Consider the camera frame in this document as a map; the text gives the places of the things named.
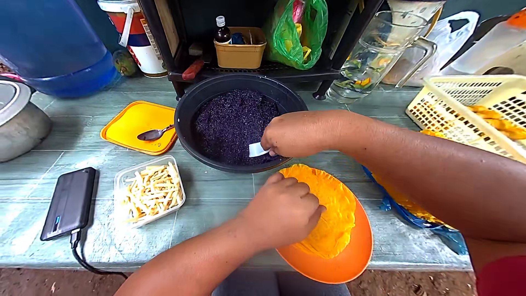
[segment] blue water jug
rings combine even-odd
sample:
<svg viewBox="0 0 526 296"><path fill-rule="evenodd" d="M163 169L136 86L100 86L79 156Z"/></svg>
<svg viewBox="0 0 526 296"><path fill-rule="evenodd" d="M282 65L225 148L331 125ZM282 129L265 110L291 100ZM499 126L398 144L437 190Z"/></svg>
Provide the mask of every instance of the blue water jug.
<svg viewBox="0 0 526 296"><path fill-rule="evenodd" d="M3 1L0 62L45 94L97 92L117 75L111 53L74 0Z"/></svg>

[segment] red shirt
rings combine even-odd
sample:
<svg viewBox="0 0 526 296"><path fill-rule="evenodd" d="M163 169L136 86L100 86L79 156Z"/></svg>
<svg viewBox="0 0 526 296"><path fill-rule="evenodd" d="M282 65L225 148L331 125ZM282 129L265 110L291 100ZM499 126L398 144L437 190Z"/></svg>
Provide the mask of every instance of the red shirt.
<svg viewBox="0 0 526 296"><path fill-rule="evenodd" d="M500 258L477 274L479 296L525 296L526 256Z"/></svg>

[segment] yellow plastic basket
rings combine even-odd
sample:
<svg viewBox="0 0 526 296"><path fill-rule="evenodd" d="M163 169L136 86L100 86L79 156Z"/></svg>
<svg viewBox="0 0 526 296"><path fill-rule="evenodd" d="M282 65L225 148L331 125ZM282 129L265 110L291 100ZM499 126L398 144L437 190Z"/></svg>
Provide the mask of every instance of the yellow plastic basket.
<svg viewBox="0 0 526 296"><path fill-rule="evenodd" d="M466 106L482 105L526 127L526 77L520 75L439 76L406 109L422 129L442 132L450 140L526 163L526 140L503 135Z"/></svg>

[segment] black bowl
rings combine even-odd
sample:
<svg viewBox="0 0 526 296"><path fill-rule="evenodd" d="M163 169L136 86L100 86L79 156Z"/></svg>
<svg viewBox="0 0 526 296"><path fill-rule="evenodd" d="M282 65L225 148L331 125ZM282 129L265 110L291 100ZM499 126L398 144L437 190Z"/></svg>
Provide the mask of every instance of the black bowl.
<svg viewBox="0 0 526 296"><path fill-rule="evenodd" d="M233 165L211 160L201 153L192 133L192 120L199 108L217 95L235 89L249 89L262 93L274 100L280 114L306 111L307 106L300 96L283 84L255 74L227 74L209 78L185 93L175 112L175 130L183 148L195 159L209 167L233 173L259 173L273 169L290 158L272 160L258 165Z"/></svg>

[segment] person's right hand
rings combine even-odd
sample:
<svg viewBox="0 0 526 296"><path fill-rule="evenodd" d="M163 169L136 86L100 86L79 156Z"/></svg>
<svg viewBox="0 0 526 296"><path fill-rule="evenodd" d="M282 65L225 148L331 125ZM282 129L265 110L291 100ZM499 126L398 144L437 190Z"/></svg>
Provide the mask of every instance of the person's right hand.
<svg viewBox="0 0 526 296"><path fill-rule="evenodd" d="M303 240L316 227L325 209L310 193L309 185L276 173L236 221L261 251Z"/></svg>
<svg viewBox="0 0 526 296"><path fill-rule="evenodd" d="M329 150L337 141L341 118L349 111L301 111L274 117L261 138L270 155L305 157Z"/></svg>

